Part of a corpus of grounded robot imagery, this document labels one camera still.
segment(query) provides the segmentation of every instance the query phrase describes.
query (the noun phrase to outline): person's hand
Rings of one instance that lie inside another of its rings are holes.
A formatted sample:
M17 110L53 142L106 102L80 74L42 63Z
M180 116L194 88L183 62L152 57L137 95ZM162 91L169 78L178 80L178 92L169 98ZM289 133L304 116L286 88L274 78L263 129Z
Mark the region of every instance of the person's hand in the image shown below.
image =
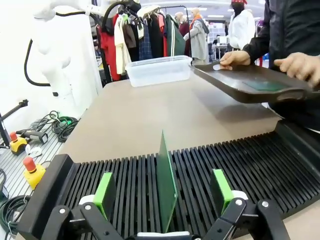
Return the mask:
M308 80L311 87L320 83L320 57L309 56L301 52L290 54L287 58L277 59L274 64L290 78Z
M250 65L251 59L246 51L229 51L220 60L221 69L232 70L231 64Z

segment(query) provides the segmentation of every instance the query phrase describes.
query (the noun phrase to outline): cream garment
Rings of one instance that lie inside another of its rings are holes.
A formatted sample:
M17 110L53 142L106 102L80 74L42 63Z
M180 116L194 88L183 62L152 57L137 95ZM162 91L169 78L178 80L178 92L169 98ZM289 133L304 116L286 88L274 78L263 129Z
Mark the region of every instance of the cream garment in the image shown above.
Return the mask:
M235 18L231 16L229 25L230 45L234 49L242 50L245 45L249 44L255 36L256 24L254 16L248 10L243 10Z
M123 26L123 17L119 16L114 25L115 62L117 74L124 74L126 72L126 65L131 63L131 58L125 42Z

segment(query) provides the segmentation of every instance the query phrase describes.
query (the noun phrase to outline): green panel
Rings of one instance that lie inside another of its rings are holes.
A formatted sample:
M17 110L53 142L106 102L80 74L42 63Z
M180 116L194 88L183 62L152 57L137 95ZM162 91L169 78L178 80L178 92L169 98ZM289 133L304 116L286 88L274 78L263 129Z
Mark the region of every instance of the green panel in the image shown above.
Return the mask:
M116 182L112 172L103 174L95 192L93 203L98 207L105 219L111 217L116 197Z
M287 85L271 81L246 81L243 83L258 91L276 92L288 88Z
M226 210L234 198L232 190L221 169L214 169L211 175L210 188L214 202L214 210L219 216Z
M178 194L163 131L159 150L159 160L156 163L156 180L159 193L162 232L166 233L174 213Z

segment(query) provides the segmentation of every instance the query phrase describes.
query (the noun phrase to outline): maroon coat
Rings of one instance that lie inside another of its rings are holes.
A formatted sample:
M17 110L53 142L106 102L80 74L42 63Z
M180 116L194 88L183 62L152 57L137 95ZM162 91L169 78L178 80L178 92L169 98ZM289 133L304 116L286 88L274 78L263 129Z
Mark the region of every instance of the maroon coat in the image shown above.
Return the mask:
M189 24L186 21L180 25L179 32L183 37L189 33ZM190 57L190 39L185 42L184 55Z

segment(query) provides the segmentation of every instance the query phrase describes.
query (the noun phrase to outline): orange scarf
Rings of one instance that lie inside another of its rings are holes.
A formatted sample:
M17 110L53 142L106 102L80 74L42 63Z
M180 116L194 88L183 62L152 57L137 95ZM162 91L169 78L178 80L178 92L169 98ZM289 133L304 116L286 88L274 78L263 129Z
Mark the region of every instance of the orange scarf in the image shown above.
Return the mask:
M198 19L201 19L201 15L200 14L197 14L197 15L194 16L194 19L192 20L192 22L190 24L190 30L192 29L195 21L198 20Z

